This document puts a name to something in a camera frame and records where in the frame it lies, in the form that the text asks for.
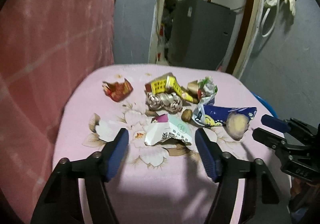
floral pattern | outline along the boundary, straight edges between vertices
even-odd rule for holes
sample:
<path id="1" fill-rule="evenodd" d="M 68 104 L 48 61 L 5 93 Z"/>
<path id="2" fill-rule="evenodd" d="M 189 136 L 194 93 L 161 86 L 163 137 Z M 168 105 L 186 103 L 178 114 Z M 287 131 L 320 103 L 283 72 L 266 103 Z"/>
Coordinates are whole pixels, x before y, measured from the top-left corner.
<path id="1" fill-rule="evenodd" d="M 89 121 L 91 133 L 86 137 L 83 145 L 102 149 L 107 142 L 114 140 L 119 129 L 123 127 L 129 131 L 130 149 L 126 162 L 131 165 L 135 166 L 142 163 L 148 168 L 157 169 L 166 165 L 169 156 L 185 155 L 190 156 L 196 162 L 200 162 L 200 156 L 194 141 L 188 146 L 176 139 L 169 139 L 154 146 L 145 145 L 144 139 L 148 126 L 151 124 L 151 117 L 147 117 L 143 111 L 146 107 L 139 109 L 136 104 L 124 102 L 122 108 L 122 114 L 113 121 L 105 121 L 99 115 L 94 114 Z M 176 116 L 181 117 L 181 112 L 177 113 Z M 194 136 L 198 127 L 192 124 L 188 126 Z M 211 129 L 205 129 L 205 131 L 210 140 L 217 142 L 222 150 L 227 150 L 237 158 L 244 159 L 234 152 L 236 147 L 241 145 L 240 142 L 233 140 L 223 127 L 211 127 Z"/>

red crumpled wrapper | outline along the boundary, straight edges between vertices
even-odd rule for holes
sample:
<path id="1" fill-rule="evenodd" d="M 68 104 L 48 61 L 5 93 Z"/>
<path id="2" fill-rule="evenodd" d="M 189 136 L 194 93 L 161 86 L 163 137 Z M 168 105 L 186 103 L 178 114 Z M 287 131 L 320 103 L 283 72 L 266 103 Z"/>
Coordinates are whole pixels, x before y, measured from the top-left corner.
<path id="1" fill-rule="evenodd" d="M 102 87 L 103 87 L 104 93 L 115 102 L 122 101 L 133 90 L 132 85 L 126 79 L 124 79 L 123 83 L 119 83 L 119 82 L 108 83 L 106 81 L 103 81 Z"/>

pink table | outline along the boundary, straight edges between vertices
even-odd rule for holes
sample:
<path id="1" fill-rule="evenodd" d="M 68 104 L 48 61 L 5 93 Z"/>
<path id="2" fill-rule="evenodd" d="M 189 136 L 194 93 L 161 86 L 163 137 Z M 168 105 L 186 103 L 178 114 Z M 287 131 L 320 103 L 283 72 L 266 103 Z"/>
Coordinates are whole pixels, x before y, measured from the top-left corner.
<path id="1" fill-rule="evenodd" d="M 206 129 L 206 133 L 223 151 L 237 158 L 262 158 L 267 164 L 272 162 L 269 169 L 280 189 L 289 197 L 289 177 L 279 170 L 280 162 L 270 149 L 252 138 L 252 131 L 257 127 L 280 134 L 260 122 L 264 114 L 270 113 L 235 77 L 216 71 L 156 65 L 117 65 L 96 70 L 81 83 L 65 107 L 53 167 L 62 157 L 68 157 L 71 161 L 78 160 L 102 149 L 104 142 L 89 128 L 90 120 L 96 114 L 96 118 L 97 115 L 100 117 L 99 134 L 105 140 L 111 141 L 121 127 L 129 131 L 128 154 L 117 176 L 106 185 L 119 222 L 203 223 L 217 184 L 206 176 L 194 143 L 187 149 L 176 145 L 144 145 L 145 132 L 151 121 L 151 117 L 144 115 L 147 108 L 144 84 L 167 72 L 172 72 L 181 86 L 211 76 L 218 86 L 215 98 L 217 106 L 257 107 L 257 114 L 241 141 L 234 141 L 219 126 Z M 122 82 L 124 78 L 132 84 L 134 90 L 124 101 L 113 102 L 104 94 L 102 81 Z M 197 127 L 189 126 L 194 136 Z M 85 222 L 92 223 L 84 183 L 82 180 L 79 182 Z M 237 223 L 239 219 L 243 188 L 244 181 L 240 180 L 231 223 Z"/>

metal bolt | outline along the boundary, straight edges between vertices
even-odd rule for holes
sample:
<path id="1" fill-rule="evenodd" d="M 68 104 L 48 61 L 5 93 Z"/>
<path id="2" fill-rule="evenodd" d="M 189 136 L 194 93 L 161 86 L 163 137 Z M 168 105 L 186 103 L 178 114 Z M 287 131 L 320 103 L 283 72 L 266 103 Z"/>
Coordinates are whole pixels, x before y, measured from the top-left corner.
<path id="1" fill-rule="evenodd" d="M 224 152 L 222 153 L 222 156 L 223 156 L 224 158 L 228 159 L 228 158 L 231 157 L 231 154 L 230 154 L 230 152 L 224 151 Z"/>
<path id="2" fill-rule="evenodd" d="M 260 158 L 257 158 L 254 161 L 255 161 L 256 164 L 259 164 L 259 165 L 263 165 L 264 164 L 263 160 L 260 159 Z"/>
<path id="3" fill-rule="evenodd" d="M 101 152 L 100 151 L 95 151 L 93 154 L 92 154 L 93 158 L 99 158 L 101 156 Z"/>
<path id="4" fill-rule="evenodd" d="M 60 159 L 59 163 L 64 164 L 64 163 L 66 163 L 68 160 L 69 160 L 68 158 L 64 157 L 64 158 L 61 158 L 61 159 Z"/>

pink towel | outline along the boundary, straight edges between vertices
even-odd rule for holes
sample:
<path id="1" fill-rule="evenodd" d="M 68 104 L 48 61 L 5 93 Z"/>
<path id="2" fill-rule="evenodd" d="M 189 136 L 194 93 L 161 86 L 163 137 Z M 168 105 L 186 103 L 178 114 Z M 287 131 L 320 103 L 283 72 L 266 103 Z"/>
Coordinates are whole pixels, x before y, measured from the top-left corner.
<path id="1" fill-rule="evenodd" d="M 113 64 L 114 0 L 7 0 L 0 12 L 0 187 L 30 222 L 52 171 L 63 108 Z"/>

